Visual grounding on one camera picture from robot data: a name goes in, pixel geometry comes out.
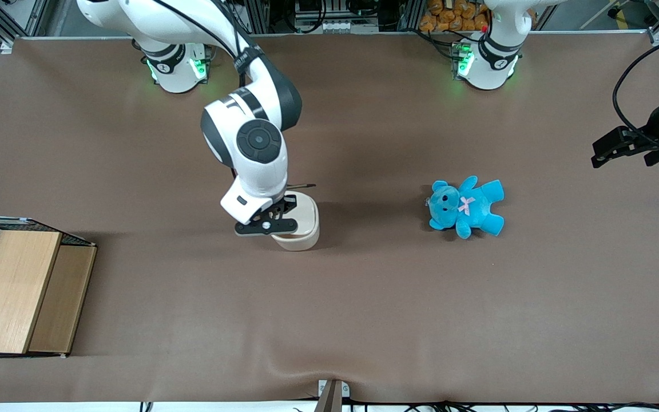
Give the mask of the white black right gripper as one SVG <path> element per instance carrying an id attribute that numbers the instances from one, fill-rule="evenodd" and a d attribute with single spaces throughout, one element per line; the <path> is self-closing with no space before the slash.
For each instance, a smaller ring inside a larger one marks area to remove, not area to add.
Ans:
<path id="1" fill-rule="evenodd" d="M 278 224 L 287 221 L 289 218 L 285 214 L 297 206 L 296 195 L 284 195 L 284 182 L 271 188 L 266 193 L 250 192 L 251 186 L 238 176 L 220 200 L 220 206 L 240 224 Z"/>

